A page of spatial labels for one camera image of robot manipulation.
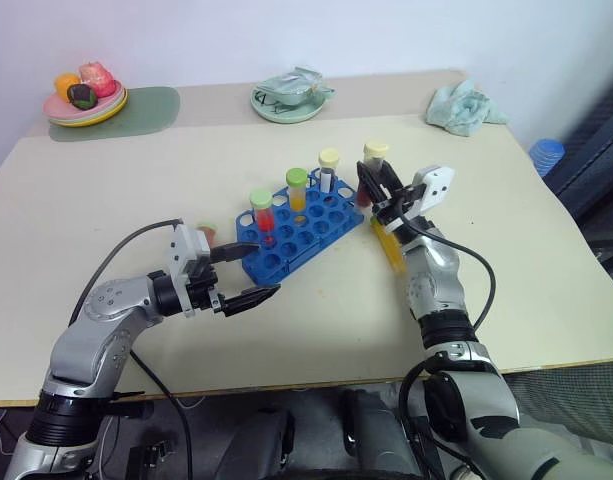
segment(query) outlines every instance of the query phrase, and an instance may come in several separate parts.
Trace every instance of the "white wall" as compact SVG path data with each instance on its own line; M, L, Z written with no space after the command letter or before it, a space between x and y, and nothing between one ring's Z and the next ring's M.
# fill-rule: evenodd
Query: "white wall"
M131 87L464 69L527 148L613 78L613 0L0 1L0 163L53 78L97 59Z

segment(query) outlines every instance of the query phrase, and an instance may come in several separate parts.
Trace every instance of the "white cable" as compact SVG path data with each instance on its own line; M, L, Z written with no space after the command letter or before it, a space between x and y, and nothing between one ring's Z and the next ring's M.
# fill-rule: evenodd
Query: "white cable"
M104 444L106 443L106 435L108 435L108 430L110 429L113 420L115 420L115 417L110 417L110 419L108 420L106 428L104 429L104 434L102 435L102 443L99 447L99 480L104 480L104 466L102 465L104 461Z
M206 400L206 395L204 395L202 398L200 398L199 400L197 400L197 401L196 401L195 403L193 403L192 405L184 405L184 404L182 403L182 401L181 401L179 398L176 398L175 400L177 401L177 404L178 404L180 407L182 407L184 410L192 410L192 409L193 409L193 408L195 408L195 407L199 407L199 406L202 404L202 402L203 402L204 400Z
M0 422L4 419L4 416L6 416L6 413L8 413L8 410L4 410L4 413L2 413L2 416L0 417ZM0 437L0 453L2 455L6 455L7 457L10 457L13 455L13 452L5 452L4 451L4 444L2 443L2 437Z

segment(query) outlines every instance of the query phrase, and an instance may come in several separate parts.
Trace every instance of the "yellow plate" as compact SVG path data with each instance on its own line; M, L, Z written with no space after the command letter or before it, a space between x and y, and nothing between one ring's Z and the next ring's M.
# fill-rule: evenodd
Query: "yellow plate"
M60 125L62 127L69 127L69 128L72 128L72 127L87 127L89 125L95 125L96 123L103 122L104 120L106 120L106 119L112 117L113 115L115 115L122 108L124 108L124 106L126 105L127 101L128 101L128 89L125 90L124 98L122 99L121 102L119 102L117 104L117 106L115 108L113 108L112 110L109 110L108 112L100 115L99 117L91 118L90 120L85 120L83 122L77 122L77 123L62 123L62 122L58 122L56 120L51 120L51 122L54 123L55 125Z

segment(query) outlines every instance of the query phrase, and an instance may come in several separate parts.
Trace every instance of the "blue cup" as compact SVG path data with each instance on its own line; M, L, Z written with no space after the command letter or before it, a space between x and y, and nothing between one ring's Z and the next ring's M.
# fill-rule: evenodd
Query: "blue cup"
M566 150L557 140L542 138L532 146L528 155L533 160L533 165L540 177L546 176L548 172L559 162Z

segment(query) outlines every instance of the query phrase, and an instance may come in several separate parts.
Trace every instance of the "light blue cloth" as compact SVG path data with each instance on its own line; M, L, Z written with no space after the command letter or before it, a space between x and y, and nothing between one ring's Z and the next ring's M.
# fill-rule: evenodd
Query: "light blue cloth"
M475 91L470 79L456 87L437 90L426 110L427 123L462 137L470 137L483 122L508 123L508 120L508 115L500 112L490 98Z

